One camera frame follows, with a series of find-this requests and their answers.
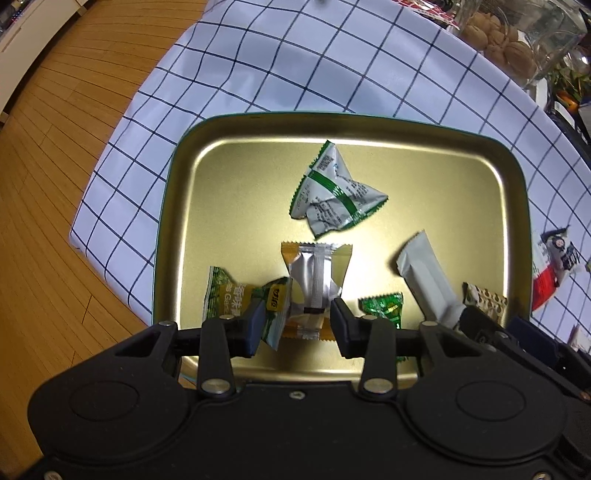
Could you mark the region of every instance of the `tablecloth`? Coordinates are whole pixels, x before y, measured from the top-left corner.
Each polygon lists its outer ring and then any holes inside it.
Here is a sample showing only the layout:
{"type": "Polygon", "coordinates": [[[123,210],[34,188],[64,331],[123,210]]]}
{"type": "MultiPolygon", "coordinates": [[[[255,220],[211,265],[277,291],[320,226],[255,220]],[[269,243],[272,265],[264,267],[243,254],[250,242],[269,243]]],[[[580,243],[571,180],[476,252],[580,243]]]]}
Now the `tablecloth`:
{"type": "MultiPolygon", "coordinates": [[[[391,0],[212,0],[133,97],[101,155],[70,239],[151,324],[155,245],[174,147],[225,113],[365,113],[505,144],[532,227],[570,225],[591,257],[591,171],[545,113],[456,37],[391,0]]],[[[533,321],[566,340],[591,327],[591,278],[568,278],[533,321]]]]}

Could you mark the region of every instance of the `white cabinet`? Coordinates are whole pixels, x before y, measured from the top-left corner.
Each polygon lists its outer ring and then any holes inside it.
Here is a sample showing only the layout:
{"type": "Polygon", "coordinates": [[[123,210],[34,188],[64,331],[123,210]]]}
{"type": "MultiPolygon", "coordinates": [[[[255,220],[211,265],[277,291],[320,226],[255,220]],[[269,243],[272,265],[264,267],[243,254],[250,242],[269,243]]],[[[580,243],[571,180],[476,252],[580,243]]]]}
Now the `white cabinet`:
{"type": "Polygon", "coordinates": [[[34,0],[0,38],[0,111],[43,48],[80,8],[78,1],[34,0]]]}

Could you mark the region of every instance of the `metal tray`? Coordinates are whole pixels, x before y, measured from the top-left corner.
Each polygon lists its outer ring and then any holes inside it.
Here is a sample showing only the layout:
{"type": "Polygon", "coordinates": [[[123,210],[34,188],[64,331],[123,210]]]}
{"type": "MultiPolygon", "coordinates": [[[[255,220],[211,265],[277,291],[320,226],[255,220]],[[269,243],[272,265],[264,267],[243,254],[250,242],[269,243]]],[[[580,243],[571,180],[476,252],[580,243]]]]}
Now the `metal tray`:
{"type": "MultiPolygon", "coordinates": [[[[515,157],[495,140],[452,129],[342,113],[263,113],[204,121],[174,154],[160,223],[154,321],[201,325],[210,265],[263,285],[285,276],[281,241],[314,240],[288,214],[306,167],[326,139],[353,179],[389,195],[376,214],[322,241],[353,244],[342,297],[404,293],[403,328],[423,315],[397,274],[397,252],[418,231],[460,297],[462,282],[509,298],[506,317],[528,318],[531,234],[527,192],[515,157]]],[[[191,359],[186,368],[194,368],[191,359]]],[[[282,339],[252,359],[234,359],[237,377],[355,380],[363,360],[343,359],[335,342],[282,339]]],[[[400,368],[412,381],[412,362],[400,368]]]]}

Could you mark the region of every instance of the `jar of walnuts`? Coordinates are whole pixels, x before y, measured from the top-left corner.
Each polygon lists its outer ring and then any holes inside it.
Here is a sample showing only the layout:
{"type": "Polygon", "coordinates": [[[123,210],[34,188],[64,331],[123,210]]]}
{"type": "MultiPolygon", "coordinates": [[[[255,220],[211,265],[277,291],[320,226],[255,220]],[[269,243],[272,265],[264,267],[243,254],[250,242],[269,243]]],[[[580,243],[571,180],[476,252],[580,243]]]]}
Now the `jar of walnuts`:
{"type": "Polygon", "coordinates": [[[586,33],[570,0],[483,0],[459,37],[526,86],[546,75],[586,33]]]}

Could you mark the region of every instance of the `green stripe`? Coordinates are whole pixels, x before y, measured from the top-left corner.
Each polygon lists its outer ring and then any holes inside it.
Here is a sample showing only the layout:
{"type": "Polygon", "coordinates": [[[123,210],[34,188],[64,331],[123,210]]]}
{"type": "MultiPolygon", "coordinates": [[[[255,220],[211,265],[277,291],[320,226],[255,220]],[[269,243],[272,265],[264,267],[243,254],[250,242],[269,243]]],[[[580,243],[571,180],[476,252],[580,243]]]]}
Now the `green stripe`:
{"type": "Polygon", "coordinates": [[[343,191],[341,187],[339,187],[335,182],[331,179],[322,175],[322,173],[317,172],[316,170],[312,170],[308,173],[308,176],[314,180],[316,183],[322,185],[326,190],[328,190],[334,197],[338,198],[343,206],[347,209],[353,220],[365,216],[363,213],[357,210],[357,207],[353,203],[353,201],[347,196],[347,194],[343,191]]]}

